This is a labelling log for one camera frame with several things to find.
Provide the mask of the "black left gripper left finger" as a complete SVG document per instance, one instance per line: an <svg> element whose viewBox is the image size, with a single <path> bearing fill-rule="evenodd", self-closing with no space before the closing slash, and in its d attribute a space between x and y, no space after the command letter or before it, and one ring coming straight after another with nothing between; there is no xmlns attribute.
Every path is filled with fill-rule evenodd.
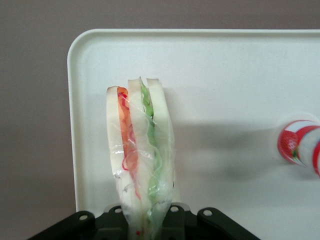
<svg viewBox="0 0 320 240"><path fill-rule="evenodd" d="M126 240L128 223L120 205L111 205L96 217L78 211L32 236L31 240Z"/></svg>

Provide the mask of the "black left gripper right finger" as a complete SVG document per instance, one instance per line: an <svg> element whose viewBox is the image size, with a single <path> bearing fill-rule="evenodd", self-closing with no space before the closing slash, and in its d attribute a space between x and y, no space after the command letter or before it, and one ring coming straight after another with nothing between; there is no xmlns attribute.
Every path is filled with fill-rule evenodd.
<svg viewBox="0 0 320 240"><path fill-rule="evenodd" d="M172 203L162 223L161 240L257 240L258 237L220 210L196 214L185 203Z"/></svg>

